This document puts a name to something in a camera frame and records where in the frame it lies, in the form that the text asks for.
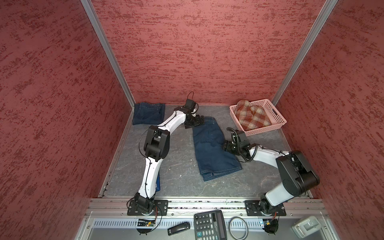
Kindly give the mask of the red cloth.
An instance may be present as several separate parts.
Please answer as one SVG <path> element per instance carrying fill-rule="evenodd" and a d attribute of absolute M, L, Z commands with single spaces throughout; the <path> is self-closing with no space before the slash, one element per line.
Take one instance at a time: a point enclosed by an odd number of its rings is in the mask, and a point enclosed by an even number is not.
<path fill-rule="evenodd" d="M 245 131 L 270 126 L 271 120 L 262 106 L 254 105 L 246 100 L 237 103 L 235 116 Z"/>

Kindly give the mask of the dark denim button skirt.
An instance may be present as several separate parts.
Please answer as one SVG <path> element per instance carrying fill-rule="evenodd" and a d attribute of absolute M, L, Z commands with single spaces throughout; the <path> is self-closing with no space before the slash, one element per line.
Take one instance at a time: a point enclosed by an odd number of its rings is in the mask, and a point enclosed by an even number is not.
<path fill-rule="evenodd" d="M 159 125 L 164 121 L 165 104 L 141 102 L 135 104 L 133 125 Z"/>

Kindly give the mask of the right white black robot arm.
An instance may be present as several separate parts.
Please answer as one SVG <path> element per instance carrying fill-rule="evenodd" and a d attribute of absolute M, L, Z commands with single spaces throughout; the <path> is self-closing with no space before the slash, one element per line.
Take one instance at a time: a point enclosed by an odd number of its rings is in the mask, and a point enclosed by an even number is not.
<path fill-rule="evenodd" d="M 320 177 L 302 152 L 265 148 L 251 144 L 243 131 L 233 128 L 227 131 L 231 133 L 231 140 L 222 145 L 224 151 L 239 157 L 243 163 L 256 161 L 279 170 L 281 183 L 262 194 L 257 204 L 249 207 L 251 211 L 262 216 L 274 215 L 282 209 L 283 203 L 320 184 Z"/>

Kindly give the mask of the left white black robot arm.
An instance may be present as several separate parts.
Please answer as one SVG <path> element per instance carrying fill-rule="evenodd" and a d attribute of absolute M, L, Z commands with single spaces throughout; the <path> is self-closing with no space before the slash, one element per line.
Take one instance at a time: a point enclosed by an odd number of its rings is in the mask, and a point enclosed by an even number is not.
<path fill-rule="evenodd" d="M 173 114 L 159 125 L 147 130 L 143 150 L 146 166 L 143 180 L 133 200 L 138 209 L 149 215 L 155 210 L 156 182 L 163 160 L 170 150 L 171 134 L 180 126 L 186 129 L 202 126 L 204 117 L 197 114 L 197 103 L 185 104 L 174 109 Z"/>

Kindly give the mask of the pink perforated plastic basket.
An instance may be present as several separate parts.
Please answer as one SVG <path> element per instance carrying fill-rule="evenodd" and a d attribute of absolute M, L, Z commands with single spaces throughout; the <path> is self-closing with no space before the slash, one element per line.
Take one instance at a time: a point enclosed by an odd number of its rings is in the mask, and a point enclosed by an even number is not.
<path fill-rule="evenodd" d="M 246 136 L 277 130 L 287 122 L 268 99 L 241 100 L 230 106 L 230 115 L 238 130 Z"/>

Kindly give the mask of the black calculator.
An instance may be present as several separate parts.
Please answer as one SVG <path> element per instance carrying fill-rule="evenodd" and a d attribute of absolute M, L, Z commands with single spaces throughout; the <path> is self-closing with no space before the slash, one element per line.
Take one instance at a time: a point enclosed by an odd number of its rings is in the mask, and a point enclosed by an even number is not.
<path fill-rule="evenodd" d="M 227 240 L 227 229 L 223 212 L 215 210 L 194 215 L 196 240 Z"/>

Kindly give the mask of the right circuit board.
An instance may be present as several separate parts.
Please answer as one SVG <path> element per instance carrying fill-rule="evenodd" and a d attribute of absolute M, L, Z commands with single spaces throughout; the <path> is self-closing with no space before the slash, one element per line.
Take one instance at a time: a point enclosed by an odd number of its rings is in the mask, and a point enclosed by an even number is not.
<path fill-rule="evenodd" d="M 263 219 L 263 224 L 264 224 L 263 229 L 267 234 L 275 235 L 279 229 L 279 220 L 278 219 L 273 219 L 273 220 Z"/>

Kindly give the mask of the circuit board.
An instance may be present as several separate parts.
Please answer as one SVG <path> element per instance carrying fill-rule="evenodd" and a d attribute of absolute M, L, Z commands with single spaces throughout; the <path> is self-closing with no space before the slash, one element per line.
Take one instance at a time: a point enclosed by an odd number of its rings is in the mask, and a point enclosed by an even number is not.
<path fill-rule="evenodd" d="M 267 234 L 275 235 L 279 229 L 279 220 L 278 219 L 273 219 L 273 220 L 263 219 L 263 224 L 264 224 L 263 229 Z"/>
<path fill-rule="evenodd" d="M 154 228 L 157 225 L 156 220 L 138 219 L 137 227 Z"/>

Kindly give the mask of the grey white box device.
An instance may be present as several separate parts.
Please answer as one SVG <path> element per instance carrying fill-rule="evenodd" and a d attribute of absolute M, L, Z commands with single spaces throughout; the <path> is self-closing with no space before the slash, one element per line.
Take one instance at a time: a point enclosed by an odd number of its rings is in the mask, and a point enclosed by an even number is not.
<path fill-rule="evenodd" d="M 310 216 L 308 218 L 301 219 L 291 228 L 299 239 L 303 239 L 318 232 L 322 228 L 322 225 L 315 216 Z"/>

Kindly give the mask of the left circuit board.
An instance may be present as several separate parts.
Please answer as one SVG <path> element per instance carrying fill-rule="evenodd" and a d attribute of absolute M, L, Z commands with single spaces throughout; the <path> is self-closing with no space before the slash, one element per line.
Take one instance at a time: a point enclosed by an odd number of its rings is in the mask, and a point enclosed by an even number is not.
<path fill-rule="evenodd" d="M 156 220 L 138 219 L 137 227 L 154 228 L 157 225 Z"/>

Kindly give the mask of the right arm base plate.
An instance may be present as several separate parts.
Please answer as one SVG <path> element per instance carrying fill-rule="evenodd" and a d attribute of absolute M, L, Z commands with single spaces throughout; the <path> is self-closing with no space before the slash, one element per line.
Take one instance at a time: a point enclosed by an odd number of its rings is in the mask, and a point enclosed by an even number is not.
<path fill-rule="evenodd" d="M 245 210 L 248 216 L 257 217 L 285 217 L 287 215 L 284 204 L 272 206 L 267 200 L 246 200 Z"/>

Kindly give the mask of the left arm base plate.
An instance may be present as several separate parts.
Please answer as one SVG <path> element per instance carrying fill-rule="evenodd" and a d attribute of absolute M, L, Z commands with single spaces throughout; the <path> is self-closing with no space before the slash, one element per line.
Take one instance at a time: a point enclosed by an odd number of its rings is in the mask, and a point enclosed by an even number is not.
<path fill-rule="evenodd" d="M 127 216 L 166 216 L 168 212 L 168 200 L 154 200 L 148 207 L 143 207 L 134 200 L 127 202 Z"/>

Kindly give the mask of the right aluminium corner post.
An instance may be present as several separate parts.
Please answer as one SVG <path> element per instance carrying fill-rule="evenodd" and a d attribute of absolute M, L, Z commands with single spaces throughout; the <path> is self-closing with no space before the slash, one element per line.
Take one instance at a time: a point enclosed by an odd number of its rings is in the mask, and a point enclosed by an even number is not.
<path fill-rule="evenodd" d="M 338 0 L 326 0 L 324 5 L 322 6 L 317 18 L 315 19 L 311 29 L 309 30 L 302 46 L 300 47 L 293 63 L 291 64 L 287 74 L 285 75 L 280 87 L 278 88 L 276 94 L 274 95 L 272 99 L 272 103 L 274 106 L 277 105 L 281 97 L 283 96 L 283 93 L 287 89 L 288 85 L 290 84 L 292 78 L 294 77 L 296 71 L 300 67 L 302 61 L 306 57 L 307 53 L 309 52 L 310 48 L 312 47 L 313 43 L 315 42 L 317 36 L 319 35 L 320 31 L 322 30 L 323 26 L 325 25 L 327 19 L 329 18 L 330 14 L 332 13 L 333 9 L 337 5 Z"/>

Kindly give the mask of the aluminium corner post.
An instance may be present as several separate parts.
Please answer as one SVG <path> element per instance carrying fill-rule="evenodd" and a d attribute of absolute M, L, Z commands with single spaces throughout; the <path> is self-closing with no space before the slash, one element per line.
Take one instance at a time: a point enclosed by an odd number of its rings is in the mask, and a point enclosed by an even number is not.
<path fill-rule="evenodd" d="M 134 100 L 134 97 L 133 97 L 133 94 L 128 86 L 128 83 L 126 81 L 126 78 L 123 74 L 123 71 L 117 61 L 117 58 L 113 52 L 113 49 L 108 41 L 108 38 L 105 34 L 105 31 L 102 27 L 102 24 L 97 16 L 97 13 L 96 13 L 96 10 L 92 4 L 92 1 L 90 0 L 81 0 L 81 3 L 83 5 L 83 8 L 85 9 L 85 12 L 93 26 L 93 29 L 104 49 L 104 52 L 115 72 L 115 75 L 125 93 L 125 96 L 126 98 L 128 99 L 129 103 L 130 103 L 130 106 L 132 109 L 134 109 L 135 107 L 135 100 Z"/>
<path fill-rule="evenodd" d="M 329 18 L 330 14 L 332 13 L 333 9 L 337 5 L 338 0 L 326 0 L 324 5 L 322 6 L 317 18 L 315 19 L 311 29 L 309 30 L 302 46 L 300 47 L 293 63 L 291 64 L 287 74 L 285 75 L 280 87 L 278 88 L 276 94 L 274 95 L 272 99 L 272 103 L 274 106 L 277 105 L 281 97 L 283 96 L 283 93 L 287 89 L 288 85 L 290 84 L 292 78 L 294 77 L 296 71 L 300 67 L 302 61 L 306 57 L 307 53 L 309 52 L 310 48 L 312 47 L 313 43 L 315 42 L 317 36 L 319 35 L 320 31 L 322 30 L 323 26 L 325 25 L 327 19 Z"/>

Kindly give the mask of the aluminium front rail frame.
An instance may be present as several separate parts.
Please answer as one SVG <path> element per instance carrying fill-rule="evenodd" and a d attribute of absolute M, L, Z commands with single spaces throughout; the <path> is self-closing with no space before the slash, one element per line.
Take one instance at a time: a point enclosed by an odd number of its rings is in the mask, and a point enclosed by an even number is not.
<path fill-rule="evenodd" d="M 246 200 L 250 198 L 202 198 L 165 197 L 168 200 L 166 216 L 127 216 L 130 198 L 92 199 L 76 234 L 77 240 L 196 240 L 194 215 L 221 210 L 224 215 L 228 239 L 247 240 L 337 240 L 339 235 L 320 199 L 294 198 L 284 204 L 285 217 L 248 216 Z M 315 216 L 322 228 L 306 238 L 299 239 L 292 226 L 301 219 Z M 137 227 L 138 219 L 156 220 L 154 228 Z M 267 234 L 263 219 L 279 220 L 275 235 Z M 191 228 L 179 234 L 168 236 L 167 230 L 183 222 Z"/>

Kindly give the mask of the left aluminium corner post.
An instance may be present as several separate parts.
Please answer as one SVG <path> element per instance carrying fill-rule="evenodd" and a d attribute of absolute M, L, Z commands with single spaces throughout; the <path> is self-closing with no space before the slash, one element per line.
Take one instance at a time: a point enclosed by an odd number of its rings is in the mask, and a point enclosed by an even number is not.
<path fill-rule="evenodd" d="M 102 24 L 97 16 L 97 13 L 96 13 L 96 10 L 92 4 L 92 1 L 90 0 L 81 0 L 81 3 L 83 5 L 83 8 L 85 9 L 85 12 L 93 26 L 93 29 L 104 49 L 104 52 L 115 72 L 115 75 L 125 93 L 125 96 L 126 98 L 128 99 L 129 103 L 130 103 L 130 106 L 132 109 L 134 109 L 135 107 L 135 100 L 134 100 L 134 97 L 133 97 L 133 94 L 128 86 L 128 83 L 126 81 L 126 78 L 123 74 L 123 71 L 117 61 L 117 58 L 113 52 L 113 49 L 108 41 L 108 38 L 105 34 L 105 31 L 102 27 Z"/>

